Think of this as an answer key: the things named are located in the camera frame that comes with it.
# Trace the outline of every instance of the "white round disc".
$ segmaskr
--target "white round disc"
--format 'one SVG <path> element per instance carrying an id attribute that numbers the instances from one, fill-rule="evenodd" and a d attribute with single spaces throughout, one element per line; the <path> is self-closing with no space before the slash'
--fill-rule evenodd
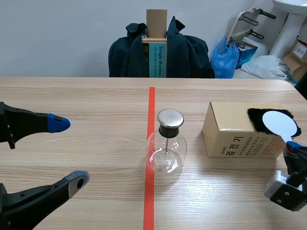
<path id="1" fill-rule="evenodd" d="M 294 120 L 281 112 L 266 112 L 262 120 L 268 130 L 281 136 L 285 142 L 292 141 L 291 136 L 297 132 L 297 126 Z"/>

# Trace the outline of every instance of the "glass flask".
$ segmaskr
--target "glass flask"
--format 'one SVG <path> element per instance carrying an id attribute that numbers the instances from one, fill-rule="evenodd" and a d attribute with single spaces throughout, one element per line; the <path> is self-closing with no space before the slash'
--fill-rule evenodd
<path id="1" fill-rule="evenodd" d="M 187 157 L 187 142 L 179 132 L 184 117 L 175 109 L 158 114 L 160 127 L 147 141 L 146 164 L 158 174 L 175 174 L 181 171 Z"/>

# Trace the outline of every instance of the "dark jacket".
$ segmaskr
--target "dark jacket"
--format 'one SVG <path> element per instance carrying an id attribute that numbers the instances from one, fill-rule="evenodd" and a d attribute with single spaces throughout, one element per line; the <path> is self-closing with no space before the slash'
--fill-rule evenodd
<path id="1" fill-rule="evenodd" d="M 205 41 L 182 35 L 185 26 L 173 17 L 167 31 L 167 78 L 214 78 Z M 110 77 L 148 77 L 142 46 L 146 25 L 132 23 L 127 37 L 120 38 L 109 51 Z"/>

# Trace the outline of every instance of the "blue fingertip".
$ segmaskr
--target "blue fingertip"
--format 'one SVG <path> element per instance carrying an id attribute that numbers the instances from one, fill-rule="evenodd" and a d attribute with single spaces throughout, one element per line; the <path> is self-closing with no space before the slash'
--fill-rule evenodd
<path id="1" fill-rule="evenodd" d="M 57 121 L 54 114 L 49 114 L 47 117 L 49 133 L 62 132 L 71 126 L 68 119 L 62 118 L 61 121 Z"/>

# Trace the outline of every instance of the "silver cap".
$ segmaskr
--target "silver cap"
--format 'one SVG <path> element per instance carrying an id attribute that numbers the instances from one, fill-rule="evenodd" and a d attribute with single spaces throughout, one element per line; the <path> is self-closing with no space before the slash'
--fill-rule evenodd
<path id="1" fill-rule="evenodd" d="M 158 122 L 165 128 L 179 128 L 184 122 L 184 116 L 176 109 L 165 109 L 159 112 Z"/>

